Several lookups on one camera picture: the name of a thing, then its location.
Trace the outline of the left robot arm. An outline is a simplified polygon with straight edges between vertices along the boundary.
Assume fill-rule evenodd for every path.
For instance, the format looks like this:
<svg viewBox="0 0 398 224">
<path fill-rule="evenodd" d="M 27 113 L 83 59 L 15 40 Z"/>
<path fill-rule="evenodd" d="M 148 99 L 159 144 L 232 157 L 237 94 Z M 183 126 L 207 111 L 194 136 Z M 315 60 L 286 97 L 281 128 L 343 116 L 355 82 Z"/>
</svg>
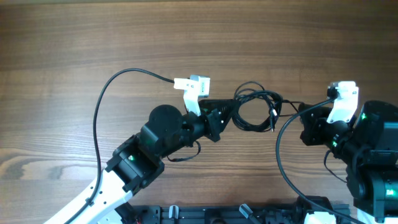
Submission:
<svg viewBox="0 0 398 224">
<path fill-rule="evenodd" d="M 163 171 L 162 159 L 206 137 L 220 140 L 238 110 L 237 100 L 201 100 L 201 115 L 181 112 L 172 105 L 154 108 L 141 131 L 122 143 L 94 180 L 64 206 L 49 223 L 97 223 L 146 188 Z"/>
</svg>

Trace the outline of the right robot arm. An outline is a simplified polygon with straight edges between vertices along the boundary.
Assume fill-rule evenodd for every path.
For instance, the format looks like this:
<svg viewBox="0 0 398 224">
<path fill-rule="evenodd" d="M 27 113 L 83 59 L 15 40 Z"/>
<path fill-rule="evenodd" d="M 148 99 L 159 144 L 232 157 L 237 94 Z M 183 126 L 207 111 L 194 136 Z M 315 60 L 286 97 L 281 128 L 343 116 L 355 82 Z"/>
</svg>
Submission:
<svg viewBox="0 0 398 224">
<path fill-rule="evenodd" d="M 346 164 L 346 185 L 354 206 L 377 223 L 397 223 L 397 107 L 367 101 L 346 123 L 327 122 L 331 108 L 298 108 L 308 146 L 326 145 Z"/>
</svg>

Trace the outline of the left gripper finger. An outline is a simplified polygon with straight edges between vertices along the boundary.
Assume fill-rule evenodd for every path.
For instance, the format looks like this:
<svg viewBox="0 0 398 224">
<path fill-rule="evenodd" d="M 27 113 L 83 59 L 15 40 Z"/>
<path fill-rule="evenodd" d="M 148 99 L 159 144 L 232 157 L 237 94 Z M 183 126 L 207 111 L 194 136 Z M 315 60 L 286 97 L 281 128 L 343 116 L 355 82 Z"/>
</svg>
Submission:
<svg viewBox="0 0 398 224">
<path fill-rule="evenodd" d="M 236 114 L 239 108 L 238 104 L 219 104 L 218 109 L 218 134 L 221 134 L 226 128 L 230 119 Z"/>
<path fill-rule="evenodd" d="M 226 100 L 201 100 L 198 102 L 199 107 L 206 113 L 211 113 L 214 110 L 218 110 L 222 113 L 230 113 L 238 108 L 239 103 L 234 99 Z"/>
</svg>

